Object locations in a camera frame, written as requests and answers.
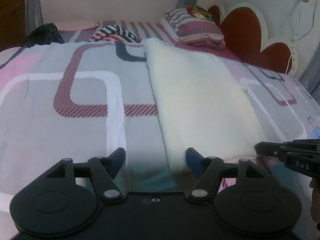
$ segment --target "pink and gray bedsheet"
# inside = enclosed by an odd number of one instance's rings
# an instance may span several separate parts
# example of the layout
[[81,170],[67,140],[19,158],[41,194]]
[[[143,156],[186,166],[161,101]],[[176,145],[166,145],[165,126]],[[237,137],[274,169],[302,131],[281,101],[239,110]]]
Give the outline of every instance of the pink and gray bedsheet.
[[[294,78],[222,60],[270,141],[320,138],[320,107]],[[65,157],[85,162],[122,146],[120,188],[179,190],[157,115],[142,45],[51,44],[12,59],[0,70],[0,239],[14,230],[5,200]]]
[[166,32],[160,24],[137,21],[103,21],[102,25],[95,29],[78,32],[60,32],[60,34],[65,42],[88,41],[97,30],[100,30],[108,25],[119,25],[129,32],[140,36],[142,39],[158,38],[166,43],[171,43],[170,38],[168,38]]

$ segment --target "screw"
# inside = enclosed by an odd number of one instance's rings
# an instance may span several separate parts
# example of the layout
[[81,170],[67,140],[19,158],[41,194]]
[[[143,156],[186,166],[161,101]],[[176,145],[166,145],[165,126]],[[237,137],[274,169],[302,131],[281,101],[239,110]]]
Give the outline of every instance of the screw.
[[207,196],[207,194],[208,192],[204,189],[195,189],[191,192],[191,195],[198,198],[205,197]]
[[119,197],[120,192],[116,189],[108,189],[103,193],[103,195],[107,198],[116,198]]

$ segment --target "pink striped pillowcase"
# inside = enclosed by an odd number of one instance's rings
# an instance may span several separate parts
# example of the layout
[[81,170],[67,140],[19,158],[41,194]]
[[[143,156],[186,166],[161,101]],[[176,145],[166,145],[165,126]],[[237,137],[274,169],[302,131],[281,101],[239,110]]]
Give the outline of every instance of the pink striped pillowcase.
[[224,35],[214,22],[191,16],[185,8],[165,13],[164,20],[168,23],[163,26],[164,29],[170,36],[174,32],[176,36],[171,38],[178,38],[181,43],[211,49],[224,49],[226,47]]

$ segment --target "wooden cabinet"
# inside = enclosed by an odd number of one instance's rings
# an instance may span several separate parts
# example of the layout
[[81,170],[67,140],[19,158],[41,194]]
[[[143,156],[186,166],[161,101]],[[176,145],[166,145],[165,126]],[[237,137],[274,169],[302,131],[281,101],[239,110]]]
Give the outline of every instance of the wooden cabinet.
[[25,37],[25,0],[0,0],[0,51],[19,46]]

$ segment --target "electrical cable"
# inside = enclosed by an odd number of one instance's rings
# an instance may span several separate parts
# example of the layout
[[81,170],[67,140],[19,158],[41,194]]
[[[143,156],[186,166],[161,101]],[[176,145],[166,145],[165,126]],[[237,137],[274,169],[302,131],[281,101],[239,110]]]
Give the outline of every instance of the electrical cable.
[[[289,21],[289,25],[290,25],[290,28],[291,28],[291,30],[293,31],[293,33],[294,33],[295,35],[300,36],[300,37],[297,39],[298,41],[301,40],[301,39],[303,39],[304,37],[306,37],[306,36],[312,31],[312,29],[313,29],[313,27],[314,27],[314,24],[315,24],[317,5],[318,5],[318,0],[316,0],[315,7],[314,7],[314,9],[313,9],[313,14],[312,14],[312,26],[311,26],[310,30],[307,31],[306,33],[304,33],[304,34],[296,34],[295,31],[294,31],[294,28],[293,28],[292,25],[291,25],[291,22]],[[301,18],[301,8],[300,8],[300,12],[299,12],[299,20],[300,20],[300,18]]]
[[[301,27],[301,0],[299,0],[299,30],[300,30],[300,27]],[[294,32],[294,34],[296,35],[296,39],[294,41],[294,44],[293,44],[293,47],[292,47],[292,51],[291,51],[291,54],[290,54],[290,57],[289,57],[289,60],[288,60],[288,64],[287,64],[287,69],[285,70],[285,74],[287,75],[288,73],[288,69],[289,69],[289,65],[290,65],[290,60],[292,59],[292,54],[294,52],[294,49],[296,47],[296,43],[297,43],[297,40],[298,40],[298,35]]]
[[[317,5],[318,5],[318,0],[316,0],[315,8],[314,8],[313,14],[312,14],[312,25],[311,25],[311,28],[310,28],[310,30],[307,31],[306,33],[304,33],[304,34],[297,34],[297,33],[294,31],[294,28],[292,27],[291,22],[290,22],[290,20],[289,20],[290,28],[291,28],[291,30],[293,31],[293,33],[296,35],[296,38],[295,38],[294,40],[291,40],[291,42],[294,42],[294,44],[293,44],[292,52],[291,52],[290,57],[289,57],[289,60],[288,60],[288,65],[287,65],[287,69],[286,69],[286,71],[285,71],[285,74],[288,73],[288,69],[289,69],[289,65],[290,65],[290,60],[292,59],[292,54],[293,54],[293,52],[294,52],[294,49],[295,49],[295,46],[296,46],[297,41],[305,38],[305,37],[312,31],[312,29],[313,29],[313,27],[314,27],[315,18],[316,18],[316,8],[317,8]],[[299,0],[299,30],[300,30],[300,28],[301,28],[301,0]]]

